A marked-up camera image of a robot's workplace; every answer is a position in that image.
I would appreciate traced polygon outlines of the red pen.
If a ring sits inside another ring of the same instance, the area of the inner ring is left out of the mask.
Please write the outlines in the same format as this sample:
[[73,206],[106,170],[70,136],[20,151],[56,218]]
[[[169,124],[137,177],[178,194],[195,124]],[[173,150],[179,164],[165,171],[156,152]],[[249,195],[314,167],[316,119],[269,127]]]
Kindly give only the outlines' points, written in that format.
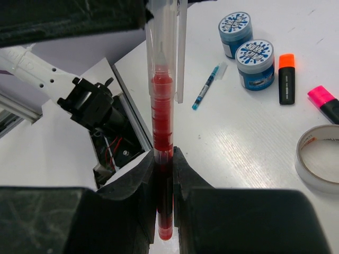
[[164,63],[155,66],[150,84],[158,234],[167,241],[173,234],[173,79]]

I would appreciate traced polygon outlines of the clear red pen cap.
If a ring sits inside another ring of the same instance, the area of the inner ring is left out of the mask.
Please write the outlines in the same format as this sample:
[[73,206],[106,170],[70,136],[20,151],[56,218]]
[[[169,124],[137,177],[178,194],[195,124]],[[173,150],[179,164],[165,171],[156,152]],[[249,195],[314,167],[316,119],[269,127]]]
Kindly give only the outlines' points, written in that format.
[[147,1],[145,26],[148,87],[152,97],[166,97],[156,91],[157,77],[169,76],[168,97],[183,103],[186,24],[188,1]]

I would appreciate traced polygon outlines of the blue pen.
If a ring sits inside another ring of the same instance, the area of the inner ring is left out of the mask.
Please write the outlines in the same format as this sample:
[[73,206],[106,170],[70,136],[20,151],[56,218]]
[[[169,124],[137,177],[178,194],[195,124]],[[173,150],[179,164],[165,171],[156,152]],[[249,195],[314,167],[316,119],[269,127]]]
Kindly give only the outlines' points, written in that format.
[[197,110],[202,99],[204,98],[206,92],[208,91],[210,85],[213,83],[217,73],[218,73],[218,70],[219,70],[219,67],[220,65],[217,65],[214,70],[212,71],[212,73],[210,74],[209,78],[207,79],[207,81],[205,82],[202,90],[200,91],[199,95],[197,96],[197,98],[195,99],[195,102],[193,103],[192,105],[192,109],[193,110]]

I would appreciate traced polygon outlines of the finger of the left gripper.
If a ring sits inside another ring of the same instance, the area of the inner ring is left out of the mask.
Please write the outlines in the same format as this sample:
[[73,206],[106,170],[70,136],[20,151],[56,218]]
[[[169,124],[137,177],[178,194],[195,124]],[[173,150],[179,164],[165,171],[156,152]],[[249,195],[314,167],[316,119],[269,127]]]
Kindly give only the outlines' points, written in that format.
[[148,1],[1,1],[1,47],[138,30],[154,16]]

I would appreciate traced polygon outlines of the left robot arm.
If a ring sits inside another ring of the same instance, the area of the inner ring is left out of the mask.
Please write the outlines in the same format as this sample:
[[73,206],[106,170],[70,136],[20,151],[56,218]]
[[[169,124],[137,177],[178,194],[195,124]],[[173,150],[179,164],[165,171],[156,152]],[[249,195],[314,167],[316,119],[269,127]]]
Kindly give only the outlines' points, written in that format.
[[43,91],[90,131],[111,135],[128,119],[113,107],[109,82],[91,83],[32,53],[34,43],[142,29],[147,1],[1,1],[1,69]]

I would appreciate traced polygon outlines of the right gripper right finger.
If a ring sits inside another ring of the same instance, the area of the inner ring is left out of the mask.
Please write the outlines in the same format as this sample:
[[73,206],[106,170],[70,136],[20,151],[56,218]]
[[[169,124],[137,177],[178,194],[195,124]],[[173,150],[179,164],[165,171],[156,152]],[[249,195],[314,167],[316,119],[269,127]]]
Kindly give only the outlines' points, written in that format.
[[185,217],[185,201],[189,191],[195,187],[212,186],[204,180],[187,162],[179,147],[174,147],[173,156],[173,209],[174,226],[179,232],[179,242],[186,240],[186,233],[182,233],[186,226],[182,226],[181,219]]

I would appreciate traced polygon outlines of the clear blue pen cap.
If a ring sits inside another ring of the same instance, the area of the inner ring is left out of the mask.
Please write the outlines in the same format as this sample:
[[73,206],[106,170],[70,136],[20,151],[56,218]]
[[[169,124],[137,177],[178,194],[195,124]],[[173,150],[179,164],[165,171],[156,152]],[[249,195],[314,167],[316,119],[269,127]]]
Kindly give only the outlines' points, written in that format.
[[227,67],[228,67],[228,65],[227,65],[226,62],[221,62],[218,65],[218,70],[217,70],[216,75],[215,75],[215,80],[222,80],[223,79]]

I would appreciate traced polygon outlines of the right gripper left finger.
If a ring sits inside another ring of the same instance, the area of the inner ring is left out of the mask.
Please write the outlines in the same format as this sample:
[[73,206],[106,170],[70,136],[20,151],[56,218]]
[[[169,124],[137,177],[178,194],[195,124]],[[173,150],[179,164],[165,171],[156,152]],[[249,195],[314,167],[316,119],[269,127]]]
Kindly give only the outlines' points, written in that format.
[[136,245],[154,243],[156,192],[154,184],[154,151],[151,149],[128,172],[100,188],[97,193],[118,205],[113,210],[114,230],[122,240]]

